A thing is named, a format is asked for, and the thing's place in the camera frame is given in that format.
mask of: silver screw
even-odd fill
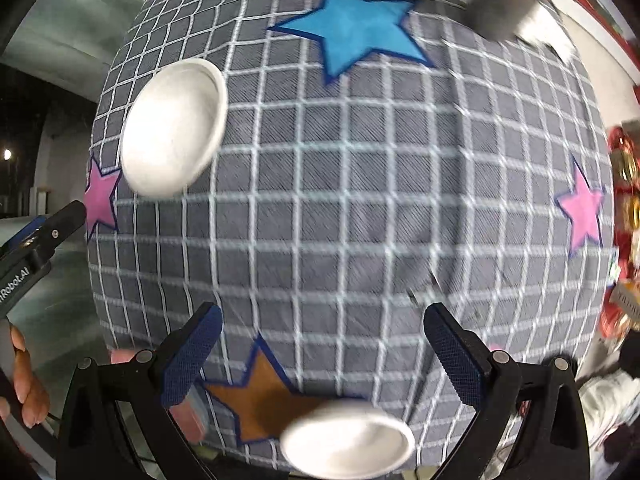
[[[556,368],[558,368],[559,370],[567,370],[567,368],[569,367],[569,363],[564,359],[562,359],[561,357],[556,357],[554,359],[554,364],[556,365]]]
[[[148,363],[149,361],[151,361],[153,356],[153,352],[149,350],[143,350],[141,352],[138,352],[138,355],[136,355],[136,361],[142,364]]]
[[[90,357],[85,357],[84,359],[82,359],[82,361],[80,361],[78,363],[78,368],[80,368],[81,370],[86,370],[89,366],[91,366],[91,358]]]
[[[503,352],[502,350],[497,350],[494,352],[494,361],[500,364],[505,364],[509,362],[509,354],[507,352]]]

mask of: orange star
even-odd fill
[[[292,421],[329,400],[296,391],[259,334],[240,384],[207,383],[205,387],[234,414],[239,446],[278,438]]]

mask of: table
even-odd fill
[[[372,400],[414,431],[407,466],[437,464],[473,412],[407,289],[434,300],[431,269],[488,345],[530,362],[580,359],[612,245],[604,131],[578,59],[484,41],[457,21],[465,0],[421,0],[409,17],[435,69],[375,54],[325,87],[316,43],[266,31],[319,1],[143,6],[106,79],[92,155],[105,171],[119,165],[130,105],[178,59],[223,71],[228,123],[212,167],[174,200],[135,196],[121,179],[119,232],[100,225],[88,244],[95,303],[110,348],[148,348],[216,301],[225,327],[207,379],[241,381],[259,332],[300,391]],[[568,258],[554,198],[573,186],[571,156],[606,198],[604,248]],[[277,442],[238,445],[229,410],[207,402],[210,445],[288,467]]]

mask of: checkered tablecloth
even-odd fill
[[[110,348],[157,345],[203,300],[224,311],[204,376],[236,383],[258,333],[303,392],[355,394],[405,420],[414,462],[436,464],[473,413],[460,405],[408,288],[431,269],[464,328],[516,359],[584,354],[612,241],[611,173],[584,67],[490,43],[459,24],[465,0],[420,0],[406,27],[437,68],[373,55],[322,82],[313,41],[266,27],[320,0],[149,0],[105,82],[91,152],[119,165],[130,105],[163,66],[203,57],[225,75],[222,148],[181,196],[152,202],[123,178],[119,233],[88,246]],[[568,259],[554,197],[572,159],[606,192],[604,248]],[[287,468],[277,442],[236,446],[230,413],[207,442]],[[512,424],[508,436],[513,437]]]

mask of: blue star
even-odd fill
[[[277,23],[270,30],[320,43],[324,82],[329,84],[372,52],[411,59],[434,68],[402,19],[415,0],[323,0],[302,16]]]

